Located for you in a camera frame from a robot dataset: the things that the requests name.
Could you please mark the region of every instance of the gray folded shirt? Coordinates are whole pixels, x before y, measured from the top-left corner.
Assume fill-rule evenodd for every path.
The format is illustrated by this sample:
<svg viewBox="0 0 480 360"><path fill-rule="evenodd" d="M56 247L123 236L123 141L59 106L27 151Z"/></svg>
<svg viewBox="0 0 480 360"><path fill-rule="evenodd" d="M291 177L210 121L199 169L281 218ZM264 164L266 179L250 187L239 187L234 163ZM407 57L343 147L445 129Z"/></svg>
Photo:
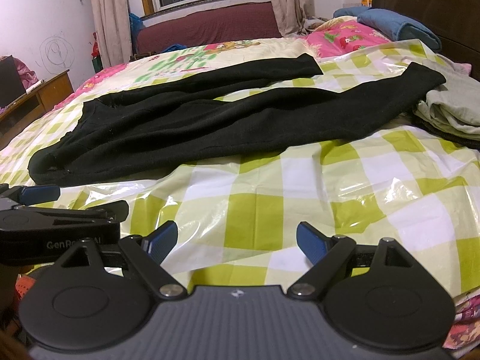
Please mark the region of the gray folded shirt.
<svg viewBox="0 0 480 360"><path fill-rule="evenodd" d="M424 66L442 73L446 83L429 91L414 114L437 129L472 140L480 140L480 82L455 69L424 60Z"/></svg>

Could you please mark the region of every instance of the round black disc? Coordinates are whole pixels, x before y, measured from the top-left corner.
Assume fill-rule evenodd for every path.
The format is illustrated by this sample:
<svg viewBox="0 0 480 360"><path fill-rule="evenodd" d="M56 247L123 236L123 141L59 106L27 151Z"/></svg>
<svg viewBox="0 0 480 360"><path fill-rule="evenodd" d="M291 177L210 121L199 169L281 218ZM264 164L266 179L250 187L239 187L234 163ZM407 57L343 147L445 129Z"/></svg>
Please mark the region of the round black disc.
<svg viewBox="0 0 480 360"><path fill-rule="evenodd" d="M334 327L380 350L415 352L441 345L452 323L452 301L440 285L412 286L368 273L335 284L323 304Z"/></svg>
<svg viewBox="0 0 480 360"><path fill-rule="evenodd" d="M133 281L107 273L78 279L67 287L41 280L25 296L20 318L39 344L67 351L107 347L132 334L150 312L149 295Z"/></svg>

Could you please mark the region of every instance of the pink cloth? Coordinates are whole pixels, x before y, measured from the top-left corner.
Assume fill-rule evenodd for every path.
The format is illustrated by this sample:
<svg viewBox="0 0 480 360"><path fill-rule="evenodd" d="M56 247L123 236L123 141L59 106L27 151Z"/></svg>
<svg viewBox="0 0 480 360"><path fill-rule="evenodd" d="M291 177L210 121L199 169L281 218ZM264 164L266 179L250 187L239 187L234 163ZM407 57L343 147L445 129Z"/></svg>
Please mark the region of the pink cloth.
<svg viewBox="0 0 480 360"><path fill-rule="evenodd" d="M468 76L472 73L472 65L471 64L457 64L459 65L467 74Z"/></svg>
<svg viewBox="0 0 480 360"><path fill-rule="evenodd" d="M361 48L390 42L378 31L357 23L356 20L335 24L328 30L315 31L304 39L317 49L321 58L341 56Z"/></svg>
<svg viewBox="0 0 480 360"><path fill-rule="evenodd" d="M443 347L457 350L480 342L480 289L467 294L455 312L455 323Z"/></svg>
<svg viewBox="0 0 480 360"><path fill-rule="evenodd" d="M91 91L95 85L101 83L104 79L113 76L114 74L118 73L119 71L123 71L124 68L127 67L128 64L117 64L112 67L107 67L100 71L99 73L95 74L92 78L88 79L81 85L74 93L68 96L65 100L61 103L58 103L54 106L54 110L63 108L68 103L70 103L73 99L80 96L82 93Z"/></svg>
<svg viewBox="0 0 480 360"><path fill-rule="evenodd" d="M20 59L13 57L13 63L15 63L15 68L17 69L17 73L20 76L25 89L30 88L33 84L38 82L35 72L30 70Z"/></svg>

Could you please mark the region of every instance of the blue pillow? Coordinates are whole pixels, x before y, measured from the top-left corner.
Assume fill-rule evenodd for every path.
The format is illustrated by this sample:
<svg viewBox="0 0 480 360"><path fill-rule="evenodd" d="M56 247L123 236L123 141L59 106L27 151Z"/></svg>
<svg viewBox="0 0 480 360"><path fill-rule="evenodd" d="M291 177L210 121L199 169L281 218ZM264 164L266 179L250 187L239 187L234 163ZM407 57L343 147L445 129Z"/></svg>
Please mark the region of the blue pillow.
<svg viewBox="0 0 480 360"><path fill-rule="evenodd" d="M387 9L369 9L357 16L357 22L383 32L393 41L420 39L436 53L442 50L442 42L422 23Z"/></svg>
<svg viewBox="0 0 480 360"><path fill-rule="evenodd" d="M369 10L370 7L350 7L350 8L340 8L333 12L333 17L340 17L340 16L358 16L362 12Z"/></svg>

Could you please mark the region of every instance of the bedspread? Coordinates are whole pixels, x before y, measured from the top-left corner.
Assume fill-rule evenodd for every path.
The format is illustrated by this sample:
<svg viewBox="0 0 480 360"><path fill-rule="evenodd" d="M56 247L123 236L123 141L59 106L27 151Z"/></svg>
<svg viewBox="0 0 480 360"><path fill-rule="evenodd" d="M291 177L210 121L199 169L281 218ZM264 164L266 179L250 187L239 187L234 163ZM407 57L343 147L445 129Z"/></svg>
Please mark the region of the bedspread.
<svg viewBox="0 0 480 360"><path fill-rule="evenodd" d="M341 56L377 44L390 42L377 30L357 23L356 19L341 21L342 17L324 23L304 39L317 50L319 57Z"/></svg>
<svg viewBox="0 0 480 360"><path fill-rule="evenodd" d="M0 152L0 182L32 185L27 165L40 148L73 130L82 102L107 92L165 83L248 60L317 58L324 73L270 86L341 92L392 77L408 63L443 63L419 40L385 43L319 59L302 39L266 39L195 47L132 62L32 123ZM234 101L268 88L229 94ZM479 154L397 119L355 142L319 142L283 152L216 158L135 180L63 188L43 206L84 209L125 199L122 235L148 234L172 219L178 244L163 267L195 284L287 287L309 264L296 246L300 221L327 235L376 244L398 239L453 296L480 285Z"/></svg>

